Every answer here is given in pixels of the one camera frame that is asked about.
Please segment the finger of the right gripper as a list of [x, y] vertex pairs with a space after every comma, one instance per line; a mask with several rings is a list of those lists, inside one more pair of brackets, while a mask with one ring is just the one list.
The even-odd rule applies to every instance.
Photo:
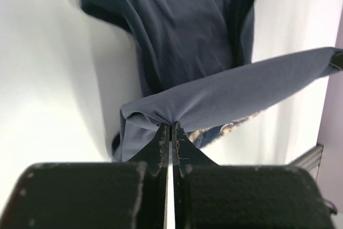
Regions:
[[336, 53], [331, 58], [331, 66], [343, 71], [343, 53]]

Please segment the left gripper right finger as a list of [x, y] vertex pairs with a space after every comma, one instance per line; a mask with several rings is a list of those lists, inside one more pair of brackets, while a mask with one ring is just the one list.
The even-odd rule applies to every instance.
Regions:
[[297, 166], [221, 166], [173, 125], [176, 228], [334, 228], [313, 177]]

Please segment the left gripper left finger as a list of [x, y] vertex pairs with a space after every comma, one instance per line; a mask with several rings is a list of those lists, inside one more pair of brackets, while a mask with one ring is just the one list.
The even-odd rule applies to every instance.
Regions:
[[5, 207], [6, 228], [166, 228], [169, 127], [127, 162], [29, 166]]

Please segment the blue graphic tank top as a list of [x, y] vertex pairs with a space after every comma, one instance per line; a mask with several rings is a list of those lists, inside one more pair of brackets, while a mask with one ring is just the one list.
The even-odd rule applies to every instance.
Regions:
[[179, 122], [203, 148], [230, 129], [339, 71], [341, 49], [317, 48], [252, 63], [255, 0], [81, 0], [90, 16], [129, 32], [143, 98], [120, 110], [112, 159], [125, 162]]

